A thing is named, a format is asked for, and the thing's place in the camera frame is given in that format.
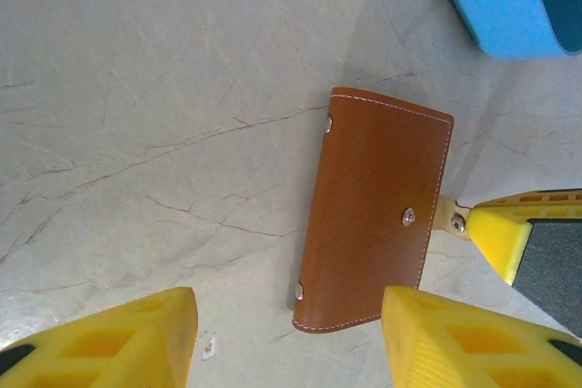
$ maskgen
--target leather wallet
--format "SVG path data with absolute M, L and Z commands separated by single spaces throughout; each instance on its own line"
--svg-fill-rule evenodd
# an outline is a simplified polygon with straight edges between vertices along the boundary
M 380 317 L 388 285 L 418 287 L 453 117 L 334 88 L 296 286 L 308 333 Z

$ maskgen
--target marble floor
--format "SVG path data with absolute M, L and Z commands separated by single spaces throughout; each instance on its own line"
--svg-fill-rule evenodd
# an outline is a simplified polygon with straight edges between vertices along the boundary
M 451 0 L 0 0 L 0 346 L 185 285 L 192 387 L 392 386 L 379 322 L 291 325 L 331 87 L 452 114 L 472 205 L 580 186 L 581 70 L 487 57 Z M 445 234 L 421 287 L 557 326 Z

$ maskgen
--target floor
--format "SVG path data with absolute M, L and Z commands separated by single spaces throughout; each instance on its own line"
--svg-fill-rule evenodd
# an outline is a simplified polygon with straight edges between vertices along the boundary
M 379 322 L 291 325 L 330 89 L 452 114 L 472 205 L 580 185 L 581 69 L 487 57 L 450 0 L 0 0 L 0 346 L 186 285 L 192 387 L 391 386 Z M 421 287 L 556 326 L 444 234 Z

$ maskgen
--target metal rivet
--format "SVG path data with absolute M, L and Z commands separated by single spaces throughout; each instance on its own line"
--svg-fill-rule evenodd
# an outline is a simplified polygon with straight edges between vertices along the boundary
M 459 214 L 455 214 L 453 215 L 453 218 L 451 218 L 451 225 L 457 232 L 463 233 L 465 231 L 465 224 L 465 219 Z
M 402 215 L 402 224 L 404 226 L 409 226 L 415 221 L 415 219 L 415 210 L 408 208 L 404 211 L 404 215 Z
M 295 285 L 295 298 L 303 300 L 303 286 L 301 284 Z
M 334 124 L 334 119 L 331 118 L 331 115 L 327 118 L 327 125 L 326 125 L 326 134 L 329 134 L 331 131 L 331 126 Z

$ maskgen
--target blue object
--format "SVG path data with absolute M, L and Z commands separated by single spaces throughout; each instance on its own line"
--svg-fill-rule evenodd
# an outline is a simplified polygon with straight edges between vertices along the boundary
M 582 53 L 582 0 L 454 0 L 479 46 L 505 59 Z

